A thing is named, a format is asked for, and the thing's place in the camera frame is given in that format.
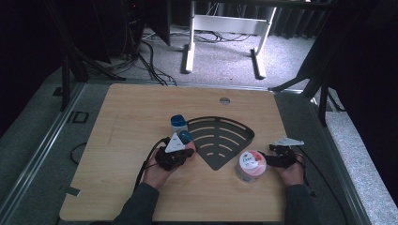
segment person's left hand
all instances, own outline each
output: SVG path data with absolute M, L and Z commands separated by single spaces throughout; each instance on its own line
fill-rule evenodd
M 189 142 L 186 146 L 186 149 L 193 149 L 196 152 L 195 144 L 193 142 Z M 144 173 L 144 178 L 143 182 L 156 188 L 159 190 L 163 185 L 166 183 L 167 178 L 176 171 L 177 168 L 171 170 L 171 171 L 166 171 L 162 167 L 160 167 L 157 164 L 157 161 L 155 159 L 156 153 L 159 151 L 159 148 L 155 149 L 154 153 L 152 154 L 152 157 L 150 160 L 147 162 L 146 166 L 147 169 L 145 170 Z

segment hand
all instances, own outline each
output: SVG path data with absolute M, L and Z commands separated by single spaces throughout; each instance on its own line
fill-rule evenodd
M 302 155 L 297 155 L 296 159 L 301 162 L 303 160 Z M 280 167 L 275 167 L 274 169 L 287 187 L 304 184 L 304 169 L 298 162 L 287 169 Z
M 196 147 L 193 142 L 189 142 L 187 145 L 185 145 L 185 148 L 186 149 L 191 148 L 196 151 Z M 157 190 L 163 187 L 163 185 L 167 181 L 167 178 L 169 178 L 169 176 L 177 169 L 175 168 L 168 172 L 164 170 L 162 167 L 160 167 L 155 159 L 156 153 L 158 151 L 159 148 L 155 149 L 154 153 L 152 154 L 152 157 L 147 162 L 146 164 L 147 169 L 145 170 L 144 179 L 143 179 L 144 183 L 156 188 Z

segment person's arm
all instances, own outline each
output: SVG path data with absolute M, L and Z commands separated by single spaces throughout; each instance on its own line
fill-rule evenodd
M 144 225 L 152 224 L 159 191 L 154 187 L 141 183 L 132 196 L 126 201 L 119 216 L 114 219 L 114 225 Z
M 275 168 L 286 185 L 285 225 L 317 225 L 321 224 L 307 187 L 304 185 L 304 171 L 300 164 L 291 167 Z
M 196 149 L 193 142 L 186 148 Z M 143 182 L 126 201 L 120 214 L 114 219 L 114 225 L 150 225 L 159 198 L 159 190 L 166 183 L 167 178 L 176 170 L 170 172 L 161 168 L 155 159 L 158 149 L 146 164 Z

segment white triangular object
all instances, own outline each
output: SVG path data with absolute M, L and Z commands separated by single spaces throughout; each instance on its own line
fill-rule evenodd
M 304 142 L 284 137 L 284 138 L 276 141 L 275 144 L 281 145 L 281 146 L 294 146 L 294 145 L 303 145 Z
M 185 149 L 185 144 L 178 138 L 176 133 L 173 134 L 169 144 L 167 144 L 166 153 L 176 152 Z

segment small bottle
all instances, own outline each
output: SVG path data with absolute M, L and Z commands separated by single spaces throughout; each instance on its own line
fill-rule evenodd
M 182 130 L 188 131 L 187 122 L 185 121 L 184 116 L 182 116 L 181 114 L 172 116 L 170 120 L 173 133 L 179 134 L 179 132 L 181 132 Z

